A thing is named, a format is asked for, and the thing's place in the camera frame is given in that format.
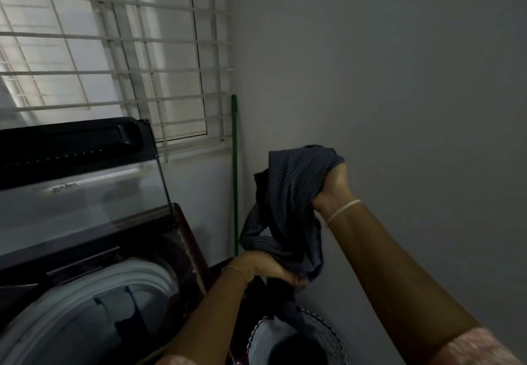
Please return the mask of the glass washing machine lid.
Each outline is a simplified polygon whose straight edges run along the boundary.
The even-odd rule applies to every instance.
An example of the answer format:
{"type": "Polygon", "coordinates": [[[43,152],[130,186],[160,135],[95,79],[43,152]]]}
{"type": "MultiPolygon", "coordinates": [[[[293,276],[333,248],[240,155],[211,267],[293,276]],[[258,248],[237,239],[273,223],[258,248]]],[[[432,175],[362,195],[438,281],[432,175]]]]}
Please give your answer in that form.
{"type": "Polygon", "coordinates": [[[0,271],[171,214],[148,120],[0,129],[0,271]]]}

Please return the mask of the white thread wristband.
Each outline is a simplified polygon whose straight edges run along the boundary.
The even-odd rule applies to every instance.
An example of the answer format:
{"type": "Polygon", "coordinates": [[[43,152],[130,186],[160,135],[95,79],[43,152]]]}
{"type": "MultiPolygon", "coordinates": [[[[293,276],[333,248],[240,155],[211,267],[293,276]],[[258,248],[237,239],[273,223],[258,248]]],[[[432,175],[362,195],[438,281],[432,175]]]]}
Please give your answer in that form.
{"type": "Polygon", "coordinates": [[[352,207],[353,205],[355,204],[358,204],[358,203],[361,203],[361,200],[360,199],[355,199],[355,200],[352,200],[346,204],[344,204],[343,206],[341,206],[339,209],[335,210],[331,215],[330,217],[327,219],[327,222],[326,222],[326,225],[329,226],[331,224],[331,222],[335,219],[335,217],[337,217],[338,215],[340,215],[342,212],[344,212],[346,209],[348,209],[349,207],[352,207]]]}

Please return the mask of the person's left hand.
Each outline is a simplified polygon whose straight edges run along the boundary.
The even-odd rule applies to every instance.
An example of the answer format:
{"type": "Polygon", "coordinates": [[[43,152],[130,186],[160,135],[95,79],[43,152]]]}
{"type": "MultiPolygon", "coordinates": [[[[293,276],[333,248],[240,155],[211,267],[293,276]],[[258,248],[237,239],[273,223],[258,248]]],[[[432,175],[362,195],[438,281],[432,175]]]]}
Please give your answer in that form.
{"type": "Polygon", "coordinates": [[[234,257],[225,268],[237,271],[250,283],[256,276],[278,279],[276,272],[284,267],[266,252],[246,251],[234,257]]]}

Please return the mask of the person's left forearm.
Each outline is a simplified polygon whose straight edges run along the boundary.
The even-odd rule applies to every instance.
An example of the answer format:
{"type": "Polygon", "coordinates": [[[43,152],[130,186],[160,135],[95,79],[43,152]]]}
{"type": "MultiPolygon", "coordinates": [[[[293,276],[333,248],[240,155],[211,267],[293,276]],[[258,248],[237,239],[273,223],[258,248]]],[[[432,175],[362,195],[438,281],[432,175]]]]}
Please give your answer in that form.
{"type": "Polygon", "coordinates": [[[155,365],[225,365],[247,285],[225,268],[155,365]]]}

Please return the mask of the top-load washing machine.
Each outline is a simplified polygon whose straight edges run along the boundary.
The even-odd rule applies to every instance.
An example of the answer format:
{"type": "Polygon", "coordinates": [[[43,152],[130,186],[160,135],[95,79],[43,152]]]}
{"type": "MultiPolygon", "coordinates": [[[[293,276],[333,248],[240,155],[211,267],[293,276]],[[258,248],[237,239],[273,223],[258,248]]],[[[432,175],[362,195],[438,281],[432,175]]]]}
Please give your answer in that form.
{"type": "Polygon", "coordinates": [[[154,365],[212,286],[177,203],[0,256],[0,365],[154,365]]]}

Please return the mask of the white window grille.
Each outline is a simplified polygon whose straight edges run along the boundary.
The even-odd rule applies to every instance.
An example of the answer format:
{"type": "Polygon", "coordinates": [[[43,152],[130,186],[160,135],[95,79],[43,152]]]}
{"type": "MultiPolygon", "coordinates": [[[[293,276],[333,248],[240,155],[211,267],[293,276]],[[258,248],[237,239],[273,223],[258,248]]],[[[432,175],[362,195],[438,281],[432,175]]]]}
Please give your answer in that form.
{"type": "Polygon", "coordinates": [[[161,154],[232,144],[226,0],[0,0],[0,129],[131,116],[161,154]]]}

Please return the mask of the person's right hand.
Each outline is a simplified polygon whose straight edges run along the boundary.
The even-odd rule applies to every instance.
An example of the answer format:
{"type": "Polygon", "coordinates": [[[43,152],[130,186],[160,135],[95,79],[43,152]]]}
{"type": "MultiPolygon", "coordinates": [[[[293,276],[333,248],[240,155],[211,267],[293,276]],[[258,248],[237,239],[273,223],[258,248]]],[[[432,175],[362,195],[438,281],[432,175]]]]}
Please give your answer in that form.
{"type": "Polygon", "coordinates": [[[349,187],[346,164],[340,163],[325,176],[323,187],[313,200],[313,208],[327,221],[331,215],[355,200],[349,187]]]}

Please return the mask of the pink sleeve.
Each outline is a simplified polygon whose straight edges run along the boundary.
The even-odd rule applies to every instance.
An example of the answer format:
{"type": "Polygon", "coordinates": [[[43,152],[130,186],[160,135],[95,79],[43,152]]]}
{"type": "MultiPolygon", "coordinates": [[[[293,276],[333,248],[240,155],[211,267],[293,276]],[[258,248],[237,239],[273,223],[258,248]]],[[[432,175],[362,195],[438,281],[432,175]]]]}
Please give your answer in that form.
{"type": "Polygon", "coordinates": [[[427,365],[523,365],[486,328],[473,328],[456,337],[427,365]]]}

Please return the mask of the dark blue striped garment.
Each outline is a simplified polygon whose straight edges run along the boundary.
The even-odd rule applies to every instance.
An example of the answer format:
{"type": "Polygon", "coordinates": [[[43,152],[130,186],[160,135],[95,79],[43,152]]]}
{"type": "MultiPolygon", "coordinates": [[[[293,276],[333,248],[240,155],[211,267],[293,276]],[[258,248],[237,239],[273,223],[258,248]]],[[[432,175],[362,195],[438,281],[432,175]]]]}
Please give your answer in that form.
{"type": "Polygon", "coordinates": [[[270,151],[268,168],[254,174],[256,203],[242,227],[242,248],[266,252],[289,272],[316,279],[324,256],[313,201],[327,174],[342,163],[334,149],[320,145],[270,151]]]}

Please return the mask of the laundry basket with scalloped rim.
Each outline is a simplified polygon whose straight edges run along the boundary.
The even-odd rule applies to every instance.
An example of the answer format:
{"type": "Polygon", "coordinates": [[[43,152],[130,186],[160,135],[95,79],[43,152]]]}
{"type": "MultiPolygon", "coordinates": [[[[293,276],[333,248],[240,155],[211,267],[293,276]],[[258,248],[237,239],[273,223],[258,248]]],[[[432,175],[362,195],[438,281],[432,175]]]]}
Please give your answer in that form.
{"type": "Polygon", "coordinates": [[[297,308],[311,333],[301,336],[277,317],[264,316],[253,327],[246,344],[248,365],[349,365],[334,329],[317,314],[297,308]]]}

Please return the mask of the person's right forearm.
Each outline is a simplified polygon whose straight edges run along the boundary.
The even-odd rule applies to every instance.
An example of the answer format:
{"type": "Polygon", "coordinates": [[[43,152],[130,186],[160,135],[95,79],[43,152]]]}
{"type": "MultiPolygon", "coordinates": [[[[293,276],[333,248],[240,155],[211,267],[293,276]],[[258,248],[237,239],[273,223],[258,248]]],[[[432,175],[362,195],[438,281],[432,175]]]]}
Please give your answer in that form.
{"type": "Polygon", "coordinates": [[[335,217],[329,228],[407,365],[425,365],[447,343],[480,326],[363,203],[335,217]]]}

